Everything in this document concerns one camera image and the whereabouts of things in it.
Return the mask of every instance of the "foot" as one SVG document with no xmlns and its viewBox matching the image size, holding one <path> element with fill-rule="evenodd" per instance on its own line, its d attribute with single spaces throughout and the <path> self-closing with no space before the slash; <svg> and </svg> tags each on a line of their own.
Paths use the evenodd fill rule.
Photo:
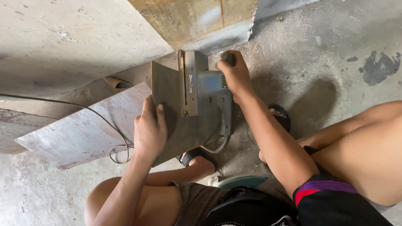
<svg viewBox="0 0 402 226">
<path fill-rule="evenodd" d="M 286 118 L 286 116 L 284 116 L 284 115 L 281 114 L 279 111 L 276 111 L 276 110 L 273 109 L 273 108 L 269 109 L 269 111 L 271 112 L 272 115 L 276 115 L 276 116 L 280 116 L 280 117 Z M 258 156 L 260 157 L 260 160 L 261 160 L 262 162 L 265 162 L 265 163 L 266 163 L 265 158 L 264 158 L 263 154 L 261 153 L 261 151 L 258 153 Z"/>
<path fill-rule="evenodd" d="M 186 153 L 181 155 L 180 162 L 183 160 Z M 195 158 L 191 159 L 189 162 L 189 167 L 197 167 L 200 172 L 205 173 L 205 177 L 212 175 L 215 172 L 215 166 L 213 163 L 202 156 L 196 156 Z"/>
</svg>

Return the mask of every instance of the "rusty metal plate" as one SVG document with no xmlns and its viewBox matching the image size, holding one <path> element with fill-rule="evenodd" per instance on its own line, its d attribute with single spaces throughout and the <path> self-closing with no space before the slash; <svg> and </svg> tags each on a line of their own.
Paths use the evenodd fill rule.
<svg viewBox="0 0 402 226">
<path fill-rule="evenodd" d="M 152 99 L 162 103 L 168 128 L 165 149 L 156 159 L 154 167 L 184 152 L 217 140 L 221 125 L 221 113 L 214 109 L 208 114 L 182 117 L 179 72 L 156 62 L 152 66 Z"/>
<path fill-rule="evenodd" d="M 0 154 L 18 154 L 26 151 L 14 140 L 55 121 L 57 119 L 0 109 Z"/>
<path fill-rule="evenodd" d="M 143 82 L 90 106 L 119 129 L 132 144 L 134 119 L 142 112 L 151 89 Z M 68 169 L 108 156 L 123 144 L 120 135 L 93 112 L 82 109 L 41 129 L 16 139 L 59 169 Z"/>
</svg>

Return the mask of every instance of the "purple stripe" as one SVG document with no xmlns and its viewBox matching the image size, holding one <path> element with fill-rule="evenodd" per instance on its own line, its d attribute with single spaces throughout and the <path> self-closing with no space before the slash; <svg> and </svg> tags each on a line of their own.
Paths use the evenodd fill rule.
<svg viewBox="0 0 402 226">
<path fill-rule="evenodd" d="M 357 191 L 348 183 L 342 183 L 338 181 L 309 181 L 306 182 L 300 189 L 299 191 L 302 190 L 319 190 L 319 191 L 324 191 L 324 190 L 329 190 L 329 191 L 344 191 L 348 193 L 355 193 L 357 194 Z"/>
</svg>

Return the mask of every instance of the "black sandal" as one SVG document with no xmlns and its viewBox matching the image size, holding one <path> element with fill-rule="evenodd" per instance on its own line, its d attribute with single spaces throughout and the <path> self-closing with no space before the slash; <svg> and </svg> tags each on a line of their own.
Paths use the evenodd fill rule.
<svg viewBox="0 0 402 226">
<path fill-rule="evenodd" d="M 290 132 L 290 117 L 289 117 L 289 114 L 287 113 L 287 111 L 279 104 L 269 104 L 268 109 L 274 109 L 275 111 L 278 111 L 282 115 L 286 116 L 286 118 L 285 118 L 285 117 L 274 115 L 274 117 L 279 122 L 279 124 L 289 133 Z"/>
<path fill-rule="evenodd" d="M 215 159 L 213 159 L 211 156 L 209 156 L 207 153 L 205 153 L 203 151 L 203 149 L 201 147 L 197 147 L 194 148 L 190 151 L 187 151 L 186 154 L 184 155 L 183 159 L 180 161 L 180 158 L 183 154 L 176 156 L 176 159 L 184 166 L 187 167 L 189 166 L 190 161 L 197 157 L 197 156 L 202 156 L 204 157 L 206 160 L 210 161 L 214 166 L 215 166 L 215 170 L 214 172 L 218 169 L 217 167 L 217 163 L 215 161 Z"/>
</svg>

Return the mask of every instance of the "red stripe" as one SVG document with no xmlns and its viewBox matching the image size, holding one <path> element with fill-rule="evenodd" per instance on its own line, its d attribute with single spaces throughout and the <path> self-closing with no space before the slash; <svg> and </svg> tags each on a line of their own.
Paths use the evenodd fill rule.
<svg viewBox="0 0 402 226">
<path fill-rule="evenodd" d="M 296 193 L 296 196 L 295 196 L 296 207 L 299 205 L 300 200 L 301 200 L 304 196 L 311 195 L 311 194 L 313 194 L 313 193 L 315 193 L 315 192 L 317 192 L 317 191 L 319 191 L 319 190 L 307 189 L 307 190 L 298 191 L 298 192 Z"/>
</svg>

